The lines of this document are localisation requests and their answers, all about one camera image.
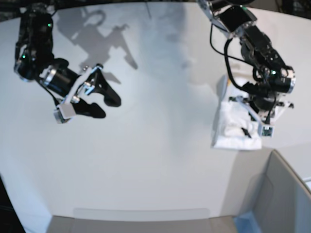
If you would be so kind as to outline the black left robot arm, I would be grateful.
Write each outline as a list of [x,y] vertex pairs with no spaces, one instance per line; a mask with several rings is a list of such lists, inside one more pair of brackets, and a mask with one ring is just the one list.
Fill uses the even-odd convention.
[[[230,97],[230,100],[247,107],[251,119],[259,124],[260,136],[271,137],[276,119],[285,109],[294,107],[293,103],[282,100],[295,87],[294,69],[285,64],[270,38],[256,26],[256,16],[246,7],[249,0],[199,0],[197,3],[211,25],[227,38],[222,55],[229,80],[235,88],[248,94]],[[239,85],[234,80],[228,54],[234,38],[240,41],[241,61],[253,68],[255,83]]]

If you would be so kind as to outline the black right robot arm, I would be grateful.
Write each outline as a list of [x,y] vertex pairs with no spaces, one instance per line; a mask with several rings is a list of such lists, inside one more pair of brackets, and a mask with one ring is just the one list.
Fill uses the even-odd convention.
[[37,82],[51,95],[59,124],[76,115],[105,118],[96,103],[87,103],[82,95],[100,94],[110,107],[120,107],[121,98],[105,79],[103,65],[86,66],[80,73],[69,69],[69,62],[56,58],[53,49],[53,19],[48,5],[31,3],[20,16],[18,41],[15,46],[15,73],[25,82]]

